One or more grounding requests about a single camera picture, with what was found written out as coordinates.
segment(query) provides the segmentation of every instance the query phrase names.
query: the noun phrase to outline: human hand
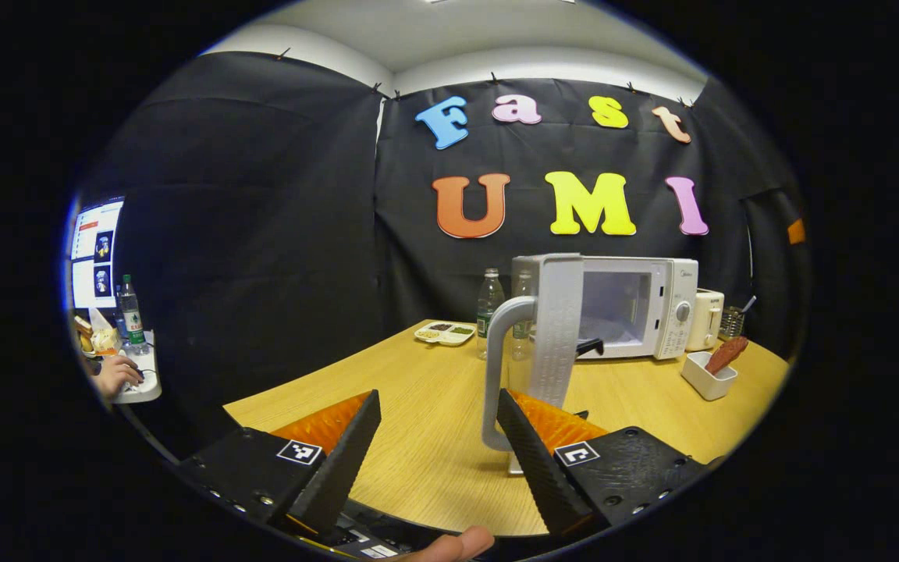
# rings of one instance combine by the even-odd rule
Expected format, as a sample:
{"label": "human hand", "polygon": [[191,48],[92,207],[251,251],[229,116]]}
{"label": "human hand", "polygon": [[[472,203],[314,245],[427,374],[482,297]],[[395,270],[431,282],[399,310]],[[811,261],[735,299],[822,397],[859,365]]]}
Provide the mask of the human hand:
{"label": "human hand", "polygon": [[137,363],[131,361],[129,357],[111,355],[103,360],[103,368],[99,374],[92,377],[92,381],[104,398],[113,400],[120,393],[125,382],[137,386],[143,383],[144,377],[137,372]]}
{"label": "human hand", "polygon": [[410,554],[402,554],[388,560],[402,562],[464,562],[474,558],[495,544],[495,537],[488,529],[475,525],[459,537],[442,535],[431,545]]}

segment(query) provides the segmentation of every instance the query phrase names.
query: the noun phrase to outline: gray handle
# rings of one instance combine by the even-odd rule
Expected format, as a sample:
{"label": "gray handle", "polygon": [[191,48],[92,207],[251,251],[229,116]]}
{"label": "gray handle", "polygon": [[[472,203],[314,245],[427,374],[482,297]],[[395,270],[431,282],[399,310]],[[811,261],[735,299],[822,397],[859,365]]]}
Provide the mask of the gray handle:
{"label": "gray handle", "polygon": [[495,310],[488,326],[488,365],[485,366],[485,418],[481,438],[496,451],[511,451],[509,439],[495,430],[499,413],[499,388],[502,385],[502,348],[513,324],[534,319],[536,297],[522,296],[506,300]]}

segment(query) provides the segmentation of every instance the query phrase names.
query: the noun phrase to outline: desk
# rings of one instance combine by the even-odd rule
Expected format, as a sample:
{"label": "desk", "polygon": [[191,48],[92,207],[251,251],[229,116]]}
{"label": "desk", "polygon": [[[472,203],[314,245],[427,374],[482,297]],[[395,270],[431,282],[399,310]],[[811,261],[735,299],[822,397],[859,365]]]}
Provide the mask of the desk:
{"label": "desk", "polygon": [[[272,431],[376,388],[382,422],[350,498],[440,529],[484,525],[496,535],[546,533],[524,477],[506,473],[507,453],[481,443],[485,361],[477,357],[475,338],[460,347],[415,340],[414,330],[428,322],[224,408],[243,426]],[[564,409],[588,410],[589,421],[610,431],[642,427],[709,463],[747,435],[789,367],[751,342],[731,363],[739,373],[734,386],[707,402],[681,377],[684,360],[579,361]]]}

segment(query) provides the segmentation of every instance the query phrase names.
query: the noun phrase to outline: sausage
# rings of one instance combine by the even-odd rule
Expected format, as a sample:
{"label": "sausage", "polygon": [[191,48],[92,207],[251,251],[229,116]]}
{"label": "sausage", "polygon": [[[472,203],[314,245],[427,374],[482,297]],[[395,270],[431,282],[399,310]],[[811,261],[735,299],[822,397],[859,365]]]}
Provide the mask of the sausage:
{"label": "sausage", "polygon": [[706,371],[716,375],[717,371],[728,366],[731,361],[737,359],[737,356],[748,346],[748,338],[741,336],[731,341],[724,342],[717,349],[713,356],[710,357],[709,363],[706,363]]}

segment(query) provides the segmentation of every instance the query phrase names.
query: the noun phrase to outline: green bottle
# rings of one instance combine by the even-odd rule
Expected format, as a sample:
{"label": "green bottle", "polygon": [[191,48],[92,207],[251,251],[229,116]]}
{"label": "green bottle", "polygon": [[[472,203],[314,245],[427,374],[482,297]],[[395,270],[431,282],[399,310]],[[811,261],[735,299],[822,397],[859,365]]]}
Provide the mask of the green bottle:
{"label": "green bottle", "polygon": [[144,323],[140,320],[137,293],[134,292],[134,287],[131,285],[130,274],[124,274],[124,291],[120,293],[120,310],[124,313],[124,323],[127,325],[127,338],[131,342],[131,349],[138,355],[147,354]]}

